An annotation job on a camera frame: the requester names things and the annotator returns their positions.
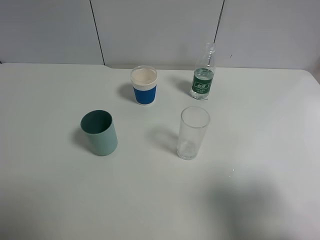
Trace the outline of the clear bottle green label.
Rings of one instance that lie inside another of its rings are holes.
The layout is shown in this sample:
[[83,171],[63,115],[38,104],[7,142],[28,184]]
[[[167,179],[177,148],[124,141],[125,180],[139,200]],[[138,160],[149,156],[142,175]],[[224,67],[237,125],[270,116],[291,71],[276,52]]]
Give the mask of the clear bottle green label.
[[190,95],[196,100],[206,100],[216,71],[215,44],[207,43],[195,64]]

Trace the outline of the blue white paper cup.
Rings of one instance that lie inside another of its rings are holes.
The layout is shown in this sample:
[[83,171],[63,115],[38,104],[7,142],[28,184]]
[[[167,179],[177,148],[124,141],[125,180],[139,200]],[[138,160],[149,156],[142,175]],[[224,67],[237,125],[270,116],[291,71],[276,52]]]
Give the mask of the blue white paper cup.
[[137,66],[131,71],[130,78],[136,101],[140,105],[153,103],[156,97],[157,71],[151,66]]

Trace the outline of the green plastic cup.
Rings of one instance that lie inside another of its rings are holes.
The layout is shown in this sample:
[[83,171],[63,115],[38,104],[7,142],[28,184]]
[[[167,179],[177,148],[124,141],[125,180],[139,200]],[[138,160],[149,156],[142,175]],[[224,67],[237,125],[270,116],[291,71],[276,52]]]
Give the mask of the green plastic cup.
[[80,121],[80,127],[88,138],[91,149],[98,156],[108,156],[118,146],[118,138],[112,115],[105,110],[93,110]]

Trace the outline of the clear tall glass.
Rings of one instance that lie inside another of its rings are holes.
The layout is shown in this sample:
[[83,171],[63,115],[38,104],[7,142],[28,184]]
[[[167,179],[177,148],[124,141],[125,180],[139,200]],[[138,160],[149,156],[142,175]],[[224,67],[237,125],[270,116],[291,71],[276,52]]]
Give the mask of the clear tall glass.
[[177,142],[180,158],[192,160],[197,156],[210,121],[209,113],[199,106],[189,106],[181,112]]

